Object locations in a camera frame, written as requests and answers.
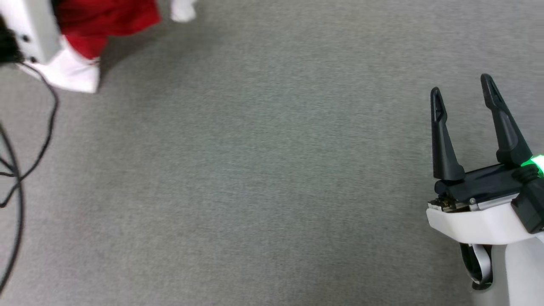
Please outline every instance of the robotic arm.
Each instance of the robotic arm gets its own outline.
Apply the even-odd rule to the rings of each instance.
[[[0,15],[6,26],[0,30],[11,30],[24,59],[47,64],[60,50],[60,33],[50,0],[0,1]]]
[[[460,243],[476,306],[544,303],[544,156],[533,156],[497,86],[481,76],[499,149],[497,165],[468,173],[449,138],[448,114],[431,91],[433,173],[429,201],[434,229]]]

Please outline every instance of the white fabric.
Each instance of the white fabric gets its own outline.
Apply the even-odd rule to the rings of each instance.
[[[189,22],[196,18],[193,5],[196,0],[172,0],[170,18],[175,22]]]
[[[96,93],[100,82],[99,59],[86,59],[77,53],[69,44],[63,41],[62,49],[47,65],[27,65],[43,74],[45,79],[54,87],[78,91],[81,93]],[[20,65],[20,68],[34,77],[33,71]]]

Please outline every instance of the green led light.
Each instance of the green led light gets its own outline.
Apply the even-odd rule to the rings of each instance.
[[[526,166],[528,164],[535,164],[540,169],[539,176],[541,178],[544,178],[544,155],[535,156],[530,160],[522,163],[521,166]]]

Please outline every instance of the red fabric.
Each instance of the red fabric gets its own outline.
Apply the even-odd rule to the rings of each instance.
[[[99,57],[108,36],[131,35],[160,21],[154,0],[63,0],[60,31],[82,56]]]

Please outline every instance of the cable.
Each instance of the cable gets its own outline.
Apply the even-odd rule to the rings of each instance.
[[[2,275],[2,280],[0,280],[0,295],[4,291],[5,285],[8,283],[8,280],[11,276],[11,272],[13,271],[13,267],[15,266],[15,261],[17,260],[17,256],[19,254],[19,249],[21,248],[21,241],[23,238],[23,230],[24,230],[24,191],[23,191],[23,185],[22,185],[22,178],[21,174],[19,172],[19,165],[17,163],[17,159],[15,158],[15,152],[13,151],[13,147],[11,146],[11,141],[9,140],[8,135],[5,133],[4,127],[0,123],[0,134],[2,136],[2,140],[4,140],[4,144],[6,148],[8,149],[9,158],[11,159],[11,162],[13,163],[13,175],[15,177],[15,180],[17,181],[17,190],[18,190],[18,196],[19,196],[19,206],[18,206],[18,218],[17,218],[17,233],[15,233],[15,242],[13,249],[11,251],[11,257],[9,258],[8,265],[5,268],[4,274]]]
[[[40,152],[38,153],[37,158],[34,160],[34,163],[32,164],[32,166],[23,175],[21,175],[21,172],[20,172],[20,169],[19,169],[19,164],[18,164],[17,159],[15,157],[15,152],[14,152],[13,147],[11,145],[11,141],[9,140],[9,137],[6,134],[4,127],[0,123],[0,136],[2,137],[2,140],[4,141],[5,147],[7,148],[7,151],[8,151],[8,154],[9,154],[9,159],[11,159],[11,163],[9,163],[9,162],[7,162],[6,160],[4,160],[3,158],[0,157],[0,163],[2,165],[4,165],[4,167],[8,168],[11,171],[11,173],[0,172],[0,175],[15,178],[15,181],[16,181],[15,185],[13,185],[10,192],[8,193],[8,196],[6,197],[6,199],[2,203],[0,203],[0,208],[6,207],[9,200],[11,199],[11,197],[13,196],[13,194],[16,191],[18,191],[18,198],[19,198],[18,218],[17,218],[17,232],[15,234],[15,242],[14,242],[13,249],[11,251],[11,257],[9,258],[8,265],[5,268],[4,274],[2,275],[2,278],[0,279],[0,296],[2,295],[2,292],[4,291],[4,288],[5,288],[6,284],[8,283],[9,278],[11,277],[13,268],[15,266],[15,261],[17,260],[19,250],[21,248],[21,241],[22,241],[23,230],[24,230],[24,191],[23,191],[22,182],[30,173],[32,173],[32,171],[34,171],[34,169],[36,169],[36,167],[38,166],[38,164],[40,163],[40,161],[44,157],[45,151],[49,147],[49,144],[51,142],[51,138],[52,138],[52,135],[53,135],[53,127],[54,127],[55,117],[57,115],[57,110],[58,110],[58,107],[59,107],[58,95],[55,92],[55,90],[51,87],[51,85],[49,85],[49,83],[47,83],[44,76],[38,70],[30,67],[29,65],[27,65],[25,63],[19,63],[19,64],[25,66],[26,68],[28,68],[28,69],[30,69],[32,71],[34,71],[36,74],[38,74],[40,76],[42,82],[45,84],[47,89],[49,89],[50,93],[53,96],[53,108],[51,110],[51,114],[50,114],[50,117],[49,117],[46,139],[45,139],[45,141],[44,141],[44,143],[43,143],[43,145],[41,147]]]
[[[15,191],[17,190],[19,184],[25,178],[27,178],[28,175],[30,173],[32,173],[32,171],[34,171],[34,169],[36,169],[36,167],[38,166],[38,164],[41,162],[42,158],[44,157],[45,151],[49,147],[49,143],[51,142],[51,137],[53,136],[53,128],[54,128],[54,124],[55,124],[55,117],[57,116],[57,110],[59,108],[59,97],[57,95],[57,92],[53,89],[53,87],[51,85],[49,85],[49,83],[47,83],[44,76],[38,70],[34,69],[33,67],[31,67],[31,66],[29,66],[29,65],[27,65],[25,63],[19,63],[19,65],[25,66],[25,68],[28,68],[28,69],[32,70],[34,73],[36,73],[37,75],[40,76],[41,81],[45,84],[45,86],[47,87],[47,89],[49,89],[51,95],[53,96],[53,108],[52,108],[51,114],[49,116],[49,123],[48,123],[48,126],[47,126],[47,136],[45,138],[44,144],[41,147],[40,153],[38,154],[36,160],[34,160],[34,163],[32,164],[32,166],[21,176],[21,180],[18,183],[16,183],[15,185],[13,185],[13,187],[11,188],[11,190],[8,193],[8,196],[5,197],[5,199],[2,202],[0,202],[0,208],[4,208],[8,204],[9,200],[11,199],[11,197],[13,196]],[[0,160],[0,162],[2,164],[4,164],[4,166],[9,168],[9,164],[7,164],[4,160]]]
[[[539,178],[539,171],[540,168],[538,168],[537,165],[528,164],[526,166],[516,169],[512,173],[512,177],[522,184],[527,184],[528,182],[534,181]]]

